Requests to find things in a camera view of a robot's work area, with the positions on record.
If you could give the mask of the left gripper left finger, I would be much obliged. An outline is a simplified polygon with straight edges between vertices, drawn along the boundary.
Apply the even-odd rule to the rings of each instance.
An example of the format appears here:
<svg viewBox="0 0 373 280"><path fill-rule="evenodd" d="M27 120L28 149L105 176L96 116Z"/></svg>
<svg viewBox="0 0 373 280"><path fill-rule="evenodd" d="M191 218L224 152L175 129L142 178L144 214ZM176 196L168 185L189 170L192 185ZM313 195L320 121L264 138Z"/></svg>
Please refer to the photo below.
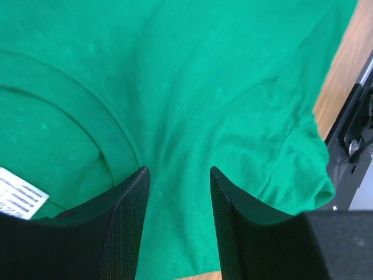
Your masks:
<svg viewBox="0 0 373 280"><path fill-rule="evenodd" d="M134 279L150 188L145 166L54 218L1 215L2 279Z"/></svg>

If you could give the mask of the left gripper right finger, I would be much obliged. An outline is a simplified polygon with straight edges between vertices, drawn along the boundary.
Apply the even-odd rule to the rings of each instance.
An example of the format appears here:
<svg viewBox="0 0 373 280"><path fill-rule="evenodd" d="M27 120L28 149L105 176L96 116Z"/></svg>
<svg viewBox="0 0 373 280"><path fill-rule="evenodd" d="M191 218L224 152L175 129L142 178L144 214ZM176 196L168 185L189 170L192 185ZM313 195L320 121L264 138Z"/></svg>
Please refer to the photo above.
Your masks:
<svg viewBox="0 0 373 280"><path fill-rule="evenodd" d="M223 279L371 279L372 212L289 215L210 169Z"/></svg>

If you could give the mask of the green t-shirt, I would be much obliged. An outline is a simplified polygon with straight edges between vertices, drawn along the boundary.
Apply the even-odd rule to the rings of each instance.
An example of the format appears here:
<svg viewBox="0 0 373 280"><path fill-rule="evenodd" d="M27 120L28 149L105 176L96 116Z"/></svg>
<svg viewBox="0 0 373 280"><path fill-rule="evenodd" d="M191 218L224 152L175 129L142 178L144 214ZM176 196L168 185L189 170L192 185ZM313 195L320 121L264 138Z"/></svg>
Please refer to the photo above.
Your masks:
<svg viewBox="0 0 373 280"><path fill-rule="evenodd" d="M356 1L2 1L1 167L54 217L150 170L137 279L220 268L209 173L288 214L335 191L313 108Z"/></svg>

